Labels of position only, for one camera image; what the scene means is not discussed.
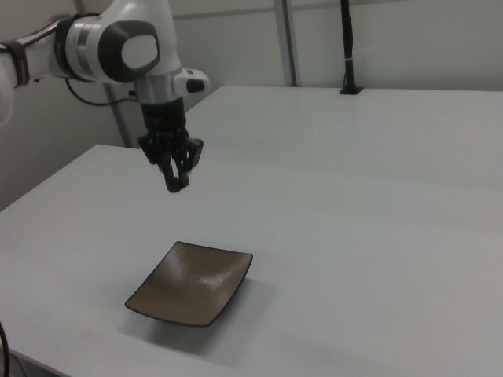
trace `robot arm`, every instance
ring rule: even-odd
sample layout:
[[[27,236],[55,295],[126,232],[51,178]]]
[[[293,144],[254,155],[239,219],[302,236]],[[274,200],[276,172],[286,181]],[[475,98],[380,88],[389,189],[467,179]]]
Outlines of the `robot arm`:
[[[132,82],[148,130],[139,145],[164,172],[171,192],[189,184],[203,142],[185,128],[182,97],[209,90],[209,80],[203,72],[182,68],[167,0],[115,0],[101,15],[66,17],[17,41],[25,57],[23,51],[16,57],[18,43],[4,44],[9,51],[0,46],[0,124],[9,118],[13,87],[26,84],[27,77]]]

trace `plate rim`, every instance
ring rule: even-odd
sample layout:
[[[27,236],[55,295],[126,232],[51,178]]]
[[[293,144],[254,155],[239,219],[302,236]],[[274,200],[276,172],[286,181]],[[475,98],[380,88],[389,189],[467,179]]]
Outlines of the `plate rim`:
[[[155,317],[155,316],[152,316],[150,314],[143,313],[142,311],[136,310],[136,309],[132,308],[130,305],[128,305],[128,302],[146,284],[146,282],[149,280],[150,276],[153,275],[153,273],[163,264],[164,260],[169,256],[169,254],[174,249],[174,247],[177,246],[177,245],[179,245],[179,244],[184,244],[184,245],[189,245],[189,246],[196,246],[196,247],[202,247],[204,249],[209,249],[209,250],[213,250],[213,251],[219,251],[219,252],[223,251],[223,252],[226,252],[226,253],[240,254],[240,255],[243,255],[243,256],[249,256],[250,257],[250,261],[248,262],[248,265],[246,267],[246,270],[244,271],[243,277],[241,278],[239,284],[236,286],[236,289],[231,294],[231,296],[227,300],[226,304],[219,310],[219,312],[215,315],[215,317],[210,322],[208,322],[207,324],[190,324],[190,323],[187,323],[187,322],[177,322],[176,320],[167,320],[165,318]],[[226,309],[226,307],[229,305],[229,303],[233,300],[233,298],[236,295],[237,291],[239,291],[239,288],[241,287],[242,283],[244,282],[244,279],[248,275],[248,270],[250,269],[250,266],[252,265],[252,262],[253,262],[253,254],[252,253],[242,253],[240,251],[224,250],[224,249],[218,249],[217,247],[207,247],[207,246],[196,245],[194,243],[187,243],[187,242],[183,242],[183,241],[176,241],[175,243],[173,243],[173,246],[166,253],[166,255],[164,255],[164,257],[157,264],[156,268],[146,277],[146,279],[143,281],[143,283],[140,284],[140,287],[138,287],[136,289],[136,291],[134,291],[134,293],[124,303],[124,305],[129,310],[131,310],[131,311],[133,311],[135,313],[141,314],[142,316],[145,316],[145,317],[148,317],[148,318],[152,318],[154,320],[160,320],[160,321],[168,323],[168,324],[177,324],[177,325],[191,327],[191,328],[207,328],[207,327],[211,326],[220,317],[220,314],[222,314],[222,312]]]

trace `white table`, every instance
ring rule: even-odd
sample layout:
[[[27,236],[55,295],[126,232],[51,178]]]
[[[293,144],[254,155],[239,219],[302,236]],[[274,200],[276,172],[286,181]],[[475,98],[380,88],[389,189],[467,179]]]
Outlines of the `white table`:
[[[501,377],[499,103],[223,88],[189,113],[205,153],[176,195],[97,146],[0,213],[10,345],[75,377]],[[123,305],[177,240],[255,255],[209,328]]]

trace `square plate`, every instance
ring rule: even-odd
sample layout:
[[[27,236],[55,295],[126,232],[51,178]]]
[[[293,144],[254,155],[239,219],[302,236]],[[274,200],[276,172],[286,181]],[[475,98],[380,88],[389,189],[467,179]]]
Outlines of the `square plate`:
[[[126,307],[144,316],[207,327],[225,309],[253,255],[177,242]]]

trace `cable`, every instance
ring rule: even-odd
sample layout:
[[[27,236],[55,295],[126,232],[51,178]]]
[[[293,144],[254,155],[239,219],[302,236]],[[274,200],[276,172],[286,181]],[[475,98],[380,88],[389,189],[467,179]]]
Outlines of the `cable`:
[[[7,342],[6,332],[3,330],[2,322],[0,322],[0,338],[2,338],[2,349],[3,349],[3,375],[4,377],[9,377],[10,375],[9,344]]]
[[[68,87],[68,90],[70,90],[70,93],[72,93],[73,96],[75,98],[77,98],[79,101],[83,102],[84,104],[88,104],[89,106],[104,107],[104,106],[112,106],[114,104],[120,104],[120,103],[126,102],[126,101],[136,102],[136,100],[134,100],[133,98],[129,98],[129,97],[121,98],[120,100],[116,100],[116,101],[112,101],[112,102],[104,102],[104,103],[91,102],[91,101],[88,101],[88,100],[80,97],[77,94],[77,92],[73,89],[73,87],[70,83],[70,79],[65,79],[64,81],[66,82],[66,86]]]
[[[23,365],[21,364],[21,360],[19,360],[19,357],[17,357],[15,354],[11,353],[10,356],[15,360],[17,361],[18,365],[19,365],[19,369],[21,370],[21,373],[23,373],[23,376],[24,377],[28,377],[28,375],[26,374],[26,371],[24,370],[23,368]]]

